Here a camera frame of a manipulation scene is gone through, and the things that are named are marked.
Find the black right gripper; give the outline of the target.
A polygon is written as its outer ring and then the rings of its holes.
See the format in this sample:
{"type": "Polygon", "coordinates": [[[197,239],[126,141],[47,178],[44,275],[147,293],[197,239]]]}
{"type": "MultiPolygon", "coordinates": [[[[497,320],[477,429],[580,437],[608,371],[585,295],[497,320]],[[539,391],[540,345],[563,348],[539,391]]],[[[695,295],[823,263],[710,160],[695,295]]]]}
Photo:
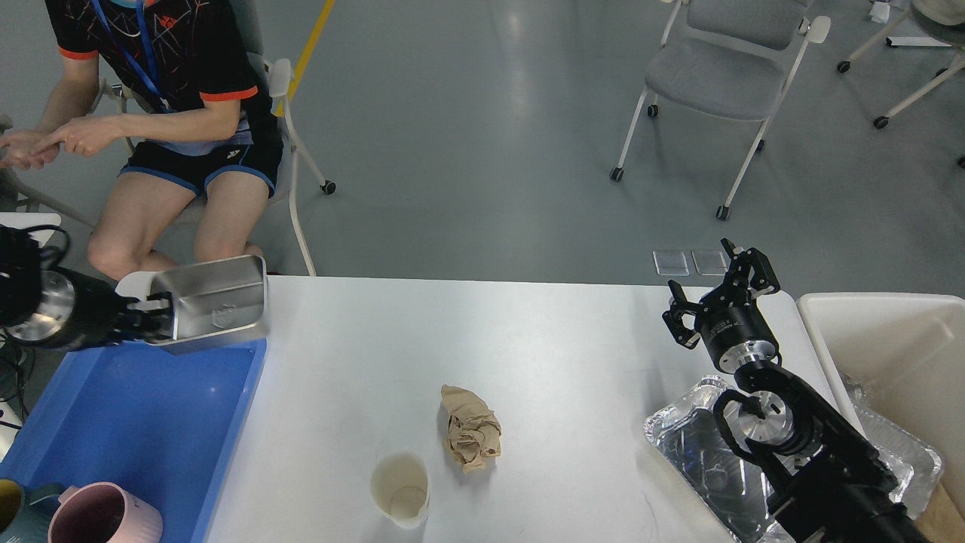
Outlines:
{"type": "Polygon", "coordinates": [[[757,306],[757,298],[781,291],[781,284],[768,257],[758,248],[741,250],[728,238],[721,245],[730,258],[720,286],[721,308],[709,309],[690,302],[678,281],[668,281],[671,290],[669,309],[663,322],[675,343],[693,350],[702,339],[714,367],[735,374],[746,364],[773,361],[780,344],[757,306]],[[695,318],[692,327],[685,316],[695,318]]]}

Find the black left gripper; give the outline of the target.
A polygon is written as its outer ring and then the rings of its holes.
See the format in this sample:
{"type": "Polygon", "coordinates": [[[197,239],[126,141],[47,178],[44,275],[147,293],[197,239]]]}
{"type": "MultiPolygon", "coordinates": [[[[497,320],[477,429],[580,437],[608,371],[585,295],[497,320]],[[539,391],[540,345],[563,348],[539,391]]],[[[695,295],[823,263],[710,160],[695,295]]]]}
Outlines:
{"type": "Polygon", "coordinates": [[[18,344],[58,351],[162,342],[173,336],[173,303],[169,293],[124,298],[99,279],[44,269],[38,304],[22,322],[4,324],[4,333],[18,344]]]}

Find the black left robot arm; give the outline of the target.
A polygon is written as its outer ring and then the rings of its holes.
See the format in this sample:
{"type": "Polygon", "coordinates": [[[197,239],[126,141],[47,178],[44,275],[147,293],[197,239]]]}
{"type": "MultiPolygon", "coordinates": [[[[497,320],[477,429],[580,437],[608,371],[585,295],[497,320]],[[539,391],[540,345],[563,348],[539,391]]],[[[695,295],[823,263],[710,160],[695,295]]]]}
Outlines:
{"type": "Polygon", "coordinates": [[[55,351],[78,351],[124,341],[163,341],[173,331],[171,295],[146,300],[118,295],[99,278],[60,265],[66,251],[45,250],[27,229],[2,226],[1,324],[6,340],[55,351]]]}

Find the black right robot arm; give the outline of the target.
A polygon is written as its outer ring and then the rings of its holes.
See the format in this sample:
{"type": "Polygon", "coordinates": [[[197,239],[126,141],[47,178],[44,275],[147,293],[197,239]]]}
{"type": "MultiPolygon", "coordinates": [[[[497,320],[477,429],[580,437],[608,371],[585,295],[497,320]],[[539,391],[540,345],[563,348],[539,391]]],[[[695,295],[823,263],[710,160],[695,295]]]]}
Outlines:
{"type": "Polygon", "coordinates": [[[797,542],[924,542],[897,478],[878,450],[822,395],[783,368],[778,340],[757,305],[781,285],[768,258],[727,238],[728,269],[699,302],[669,282],[663,321],[676,343],[703,342],[714,367],[737,388],[712,409],[737,457],[758,466],[772,488],[767,509],[797,542]]]}

